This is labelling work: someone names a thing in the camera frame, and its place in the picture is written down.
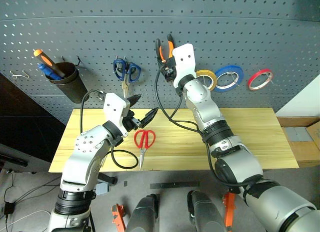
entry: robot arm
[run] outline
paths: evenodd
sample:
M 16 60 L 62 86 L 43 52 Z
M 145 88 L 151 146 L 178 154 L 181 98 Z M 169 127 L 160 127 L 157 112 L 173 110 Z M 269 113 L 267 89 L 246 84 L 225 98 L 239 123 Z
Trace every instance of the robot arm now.
M 163 61 L 158 73 L 173 80 L 179 95 L 193 113 L 206 144 L 210 168 L 224 185 L 239 194 L 268 232 L 313 232 L 319 229 L 316 207 L 277 182 L 263 178 L 256 157 L 232 133 L 210 91 L 195 79 L 195 56 L 191 44 L 177 47 Z M 215 171 L 211 156 L 216 158 Z
M 49 232 L 90 231 L 90 203 L 96 197 L 94 188 L 103 158 L 132 129 L 143 128 L 157 113 L 158 108 L 155 108 L 141 121 L 134 118 L 130 107 L 139 98 L 140 95 L 123 99 L 114 93 L 106 94 L 103 107 L 106 123 L 76 138 L 73 153 L 64 166 L 60 192 L 49 221 Z

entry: white wall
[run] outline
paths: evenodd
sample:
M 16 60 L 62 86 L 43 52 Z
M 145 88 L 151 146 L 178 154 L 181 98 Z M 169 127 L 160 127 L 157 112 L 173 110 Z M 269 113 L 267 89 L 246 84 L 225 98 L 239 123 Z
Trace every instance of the white wall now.
M 320 116 L 320 75 L 281 108 L 276 116 Z

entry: black cable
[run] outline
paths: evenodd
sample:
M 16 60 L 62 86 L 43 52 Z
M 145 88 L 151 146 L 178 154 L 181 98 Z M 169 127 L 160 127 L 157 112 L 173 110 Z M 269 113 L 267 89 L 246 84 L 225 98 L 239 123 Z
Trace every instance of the black cable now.
M 5 216 L 5 231 L 8 232 L 8 215 Z
M 96 232 L 96 228 L 95 228 L 95 224 L 94 224 L 94 219 L 92 218 L 91 212 L 90 212 L 90 215 L 89 215 L 89 219 L 90 219 L 90 224 L 91 224 L 92 232 Z
M 23 202 L 23 201 L 26 201 L 26 200 L 29 200 L 29 199 L 32 199 L 32 198 L 36 198 L 36 197 L 40 197 L 40 196 L 43 196 L 43 195 L 45 195 L 45 194 L 48 194 L 49 192 L 53 191 L 53 190 L 54 190 L 56 187 L 58 187 L 59 185 L 48 185 L 48 186 L 53 186 L 53 188 L 50 189 L 50 190 L 48 190 L 47 192 L 44 192 L 44 193 L 40 194 L 40 195 L 32 196 L 32 197 L 26 198 L 26 199 L 24 199 L 24 200 L 20 200 L 19 202 L 16 203 L 16 205 L 19 204 L 19 203 L 21 203 L 21 202 Z
M 82 121 L 83 121 L 83 115 L 84 115 L 84 105 L 85 105 L 85 101 L 86 101 L 87 96 L 89 96 L 89 95 L 90 95 L 91 93 L 93 93 L 93 92 L 97 93 L 98 95 L 99 95 L 100 93 L 104 94 L 103 92 L 100 92 L 100 91 L 98 91 L 98 90 L 94 90 L 94 89 L 93 89 L 93 90 L 88 91 L 88 92 L 83 96 L 82 101 L 81 101 L 81 106 L 80 106 L 80 133 L 83 132 L 83 123 L 82 123 Z
M 57 180 L 57 179 L 59 179 L 59 178 L 61 178 L 61 176 L 56 177 L 56 178 L 54 178 L 53 180 L 51 180 L 51 181 L 49 181 L 49 182 L 47 182 L 47 183 L 45 183 L 45 184 L 43 184 L 43 185 L 41 185 L 41 186 L 35 187 L 35 188 L 33 188 L 33 189 L 25 192 L 22 196 L 20 196 L 18 199 L 16 199 L 15 203 L 19 203 L 20 200 L 22 200 L 22 199 L 25 198 L 26 196 L 30 195 L 30 194 L 33 193 L 34 191 L 40 189 L 40 188 L 43 187 L 43 186 L 46 186 L 47 184 L 49 184 L 49 183 L 51 183 L 51 182 L 53 182 L 53 181 L 55 181 L 55 180 Z
M 221 184 L 223 184 L 223 185 L 225 185 L 225 186 L 228 186 L 228 187 L 242 187 L 242 186 L 247 186 L 247 185 L 249 185 L 249 184 L 252 183 L 252 181 L 241 182 L 241 183 L 227 183 L 227 182 L 221 180 L 221 179 L 216 175 L 216 172 L 215 172 L 215 170 L 214 170 L 214 167 L 212 166 L 210 149 L 209 149 L 208 143 L 205 143 L 205 147 L 206 147 L 206 151 L 207 151 L 207 155 L 208 155 L 208 162 L 209 162 L 210 171 L 212 172 L 213 176 L 214 176 L 219 182 L 221 182 Z
M 170 116 L 171 119 L 172 119 L 172 117 L 176 114 L 176 112 L 178 111 L 178 109 L 180 108 L 181 103 L 182 103 L 182 99 L 183 99 L 183 97 L 182 97 L 182 95 L 181 95 L 181 96 L 180 96 L 180 101 L 179 101 L 178 105 L 175 107 L 175 110 L 173 111 L 173 113 L 172 113 L 171 116 Z
M 7 193 L 7 191 L 14 186 L 14 175 L 13 175 L 12 172 L 11 172 L 11 181 L 12 181 L 11 186 L 8 187 L 8 188 L 6 188 L 6 190 L 5 190 L 5 192 L 4 192 L 3 201 L 4 201 L 5 203 L 9 203 L 8 201 L 6 201 L 6 193 Z
M 135 165 L 133 165 L 133 166 L 122 166 L 122 165 L 120 165 L 120 164 L 116 161 L 115 155 L 114 155 L 114 152 L 117 152 L 117 151 L 125 152 L 125 153 L 127 153 L 127 154 L 132 155 L 132 156 L 135 158 Z M 109 151 L 107 154 L 109 154 L 109 153 L 111 153 L 112 161 L 115 163 L 116 166 L 120 167 L 121 169 L 125 169 L 125 170 L 133 169 L 133 168 L 135 168 L 135 167 L 138 165 L 138 163 L 139 163 L 137 156 L 136 156 L 134 153 L 130 152 L 130 151 L 126 151 L 126 150 L 114 150 L 114 146 L 112 146 L 112 147 L 111 147 L 111 151 Z
M 164 115 L 169 119 L 169 121 L 171 121 L 172 123 L 174 123 L 176 126 L 179 126 L 181 128 L 184 128 L 186 130 L 189 130 L 189 131 L 193 131 L 193 132 L 198 132 L 199 134 L 202 134 L 201 131 L 199 130 L 198 128 L 198 125 L 192 121 L 184 121 L 186 123 L 191 123 L 191 124 L 194 124 L 196 125 L 196 129 L 193 129 L 193 128 L 190 128 L 190 127 L 187 127 L 187 126 L 183 126 L 183 125 L 180 125 L 179 123 L 177 123 L 177 121 L 173 120 L 165 111 L 163 105 L 161 104 L 160 102 L 160 99 L 159 99 L 159 94 L 158 94 L 158 80 L 159 80 L 159 76 L 160 76 L 160 73 L 161 73 L 161 70 L 163 69 L 163 66 L 159 68 L 157 74 L 156 74 L 156 77 L 155 77 L 155 81 L 154 81 L 154 92 L 156 94 L 156 100 L 159 104 L 159 107 L 161 109 L 161 111 L 164 113 Z

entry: tape roll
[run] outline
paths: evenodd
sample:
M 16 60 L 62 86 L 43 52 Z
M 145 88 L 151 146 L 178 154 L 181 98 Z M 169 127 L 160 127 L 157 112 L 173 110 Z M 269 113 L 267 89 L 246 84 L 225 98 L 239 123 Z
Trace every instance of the tape roll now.
M 251 84 L 253 83 L 253 81 L 256 80 L 261 75 L 266 75 L 267 79 L 259 86 L 252 87 Z M 273 77 L 274 77 L 274 74 L 272 73 L 272 71 L 270 69 L 260 70 L 249 79 L 248 87 L 251 91 L 260 90 L 260 89 L 264 88 L 265 86 L 267 86 L 268 83 L 271 82 Z
M 233 66 L 233 65 L 232 66 L 225 66 L 215 72 L 215 75 L 217 77 L 217 81 L 219 80 L 220 77 L 222 77 L 223 75 L 226 75 L 226 74 L 234 75 L 233 82 L 230 83 L 229 85 L 226 85 L 226 86 L 219 86 L 217 83 L 214 91 L 216 91 L 216 92 L 230 91 L 230 90 L 234 89 L 235 87 L 237 87 L 242 82 L 242 80 L 245 76 L 244 71 L 241 69 L 241 67 Z
M 213 91 L 213 89 L 216 87 L 216 84 L 217 84 L 217 76 L 212 71 L 199 70 L 195 74 L 196 74 L 197 78 L 198 77 L 209 77 L 211 80 L 211 84 L 210 84 L 210 86 L 208 86 L 208 89 L 210 91 Z

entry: wooden table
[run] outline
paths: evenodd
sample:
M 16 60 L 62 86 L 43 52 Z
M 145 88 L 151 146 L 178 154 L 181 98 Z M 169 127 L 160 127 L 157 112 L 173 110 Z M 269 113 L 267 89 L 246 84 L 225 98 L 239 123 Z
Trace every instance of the wooden table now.
M 135 117 L 142 119 L 149 109 L 133 109 Z M 279 125 L 272 108 L 232 108 L 221 109 L 235 135 L 239 135 L 244 144 L 257 156 L 264 169 L 298 168 L 288 141 Z M 49 172 L 62 172 L 66 160 L 72 154 L 76 137 L 79 135 L 80 110 L 73 110 L 64 134 L 55 153 Z M 180 109 L 174 116 L 176 120 L 193 120 L 188 109 Z M 83 130 L 102 125 L 105 116 L 102 109 L 85 109 Z M 154 120 L 145 129 L 156 134 L 154 145 L 144 157 L 143 170 L 208 170 L 208 159 L 204 143 L 198 133 L 182 129 L 168 119 L 159 110 Z M 138 158 L 139 149 L 135 146 L 131 131 L 124 142 L 116 149 L 133 152 Z M 135 160 L 125 153 L 116 152 L 118 163 L 129 166 Z M 118 168 L 107 156 L 101 172 L 124 171 Z

